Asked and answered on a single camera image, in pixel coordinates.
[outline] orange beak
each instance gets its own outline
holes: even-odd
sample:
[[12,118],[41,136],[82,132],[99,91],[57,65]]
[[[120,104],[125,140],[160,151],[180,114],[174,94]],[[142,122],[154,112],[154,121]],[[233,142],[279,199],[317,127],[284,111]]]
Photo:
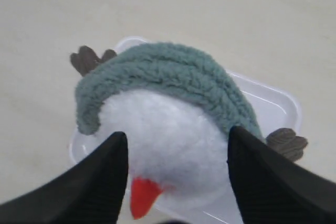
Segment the orange beak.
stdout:
[[152,205],[163,193],[159,185],[153,181],[135,178],[131,186],[131,213],[135,220],[144,217]]

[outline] green knitted hat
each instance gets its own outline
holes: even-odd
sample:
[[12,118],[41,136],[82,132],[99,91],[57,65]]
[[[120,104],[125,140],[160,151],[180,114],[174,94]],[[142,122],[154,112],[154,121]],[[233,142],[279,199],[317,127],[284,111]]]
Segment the green knitted hat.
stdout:
[[76,88],[80,133],[94,134],[108,97],[148,89],[201,107],[228,136],[232,126],[263,139],[250,103],[214,59],[195,48],[171,43],[132,47],[85,75]]

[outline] white plastic tray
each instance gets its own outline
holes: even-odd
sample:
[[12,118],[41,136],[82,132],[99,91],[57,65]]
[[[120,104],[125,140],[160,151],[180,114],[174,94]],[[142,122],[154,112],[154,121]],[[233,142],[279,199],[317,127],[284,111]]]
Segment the white plastic tray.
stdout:
[[[132,46],[146,42],[148,41],[141,37],[127,37],[117,44],[115,51],[119,54]],[[292,128],[299,133],[301,108],[294,97],[231,71],[227,70],[227,72],[254,107],[264,136],[280,127]],[[71,161],[74,164],[78,163],[98,145],[99,143],[94,137],[81,135],[75,130],[69,145]],[[200,209],[178,212],[159,205],[155,205],[155,207],[173,218],[183,219],[194,224],[243,224],[230,186],[227,186],[227,192],[222,198]]]

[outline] stuffed bird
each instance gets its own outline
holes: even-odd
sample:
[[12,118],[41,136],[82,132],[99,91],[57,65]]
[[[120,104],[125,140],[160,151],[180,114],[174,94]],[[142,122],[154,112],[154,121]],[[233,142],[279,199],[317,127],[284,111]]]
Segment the stuffed bird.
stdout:
[[142,44],[100,59],[87,46],[70,60],[83,76],[76,87],[78,130],[100,142],[125,132],[129,145],[130,208],[145,216],[158,200],[193,208],[229,185],[227,140],[242,126],[288,159],[307,140],[291,129],[263,137],[251,104],[208,54],[171,43]]

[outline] white table surface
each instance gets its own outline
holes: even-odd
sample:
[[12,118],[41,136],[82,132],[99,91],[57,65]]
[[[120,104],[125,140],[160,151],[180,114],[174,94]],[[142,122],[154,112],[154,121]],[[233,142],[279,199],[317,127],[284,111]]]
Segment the white table surface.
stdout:
[[[124,36],[171,40],[302,105],[303,167],[336,181],[336,0],[0,0],[0,201],[70,167],[69,54]],[[120,223],[131,218],[125,212]],[[163,215],[153,211],[139,223]]]

